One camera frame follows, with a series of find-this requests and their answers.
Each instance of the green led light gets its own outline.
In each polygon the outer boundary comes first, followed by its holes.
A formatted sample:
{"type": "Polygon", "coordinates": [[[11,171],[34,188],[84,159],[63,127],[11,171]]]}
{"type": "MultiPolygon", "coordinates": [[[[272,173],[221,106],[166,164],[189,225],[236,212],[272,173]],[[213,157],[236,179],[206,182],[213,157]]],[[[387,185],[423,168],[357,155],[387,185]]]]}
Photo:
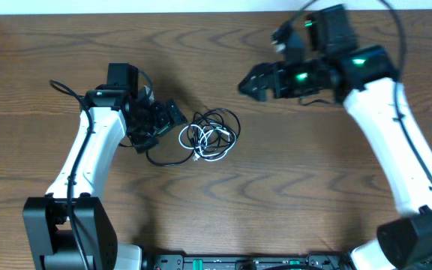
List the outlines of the green led light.
{"type": "Polygon", "coordinates": [[[203,270],[203,260],[195,259],[193,260],[193,270],[203,270]]]}
{"type": "Polygon", "coordinates": [[[294,259],[294,260],[290,260],[289,264],[290,265],[298,265],[298,264],[301,264],[301,263],[297,259],[294,259]]]}
{"type": "Polygon", "coordinates": [[[306,80],[306,78],[308,78],[308,73],[301,73],[301,74],[296,75],[296,79],[298,81],[304,81],[304,80],[306,80]]]}
{"type": "Polygon", "coordinates": [[[365,62],[366,62],[366,60],[364,60],[364,59],[353,59],[352,62],[353,62],[355,65],[364,65],[365,62]]]}

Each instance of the wood grain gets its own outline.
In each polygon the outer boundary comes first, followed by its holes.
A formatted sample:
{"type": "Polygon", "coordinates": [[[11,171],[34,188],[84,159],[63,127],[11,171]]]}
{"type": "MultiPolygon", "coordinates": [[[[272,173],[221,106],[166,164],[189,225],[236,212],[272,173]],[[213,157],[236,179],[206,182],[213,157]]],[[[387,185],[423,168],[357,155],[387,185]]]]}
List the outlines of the wood grain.
{"type": "MultiPolygon", "coordinates": [[[[104,205],[120,242],[189,254],[346,251],[398,218],[380,165],[343,109],[256,103],[236,91],[253,65],[280,59],[269,35],[289,15],[0,16],[0,269],[33,267],[21,211],[54,180],[77,132],[76,102],[48,80],[84,93],[105,82],[110,62],[143,69],[157,99],[175,98],[186,116],[226,107],[243,129],[217,163],[158,168],[119,149],[104,205]]],[[[386,12],[350,16],[363,44],[396,56],[386,12]]],[[[432,11],[401,16],[406,93],[432,146],[432,11]]],[[[176,135],[163,138],[155,159],[187,154],[176,135]]]]}

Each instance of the cable bundle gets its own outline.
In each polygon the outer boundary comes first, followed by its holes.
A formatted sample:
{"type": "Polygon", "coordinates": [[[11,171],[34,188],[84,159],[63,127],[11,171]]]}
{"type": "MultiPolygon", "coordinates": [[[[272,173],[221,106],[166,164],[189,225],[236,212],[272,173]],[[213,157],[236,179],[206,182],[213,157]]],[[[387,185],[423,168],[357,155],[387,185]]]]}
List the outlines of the cable bundle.
{"type": "Polygon", "coordinates": [[[202,114],[195,112],[193,121],[184,127],[179,133],[179,143],[182,147],[191,150],[191,153],[184,160],[173,163],[158,163],[149,157],[149,151],[146,152],[148,161],[156,166],[175,166],[183,164],[190,158],[194,161],[202,158],[206,161],[219,161],[224,158],[228,151],[236,144],[236,140],[241,133],[241,123],[238,116],[228,109],[212,109],[202,114]],[[238,123],[238,131],[234,131],[221,113],[229,113],[238,123]],[[189,145],[183,142],[183,136],[186,134],[189,145]]]}

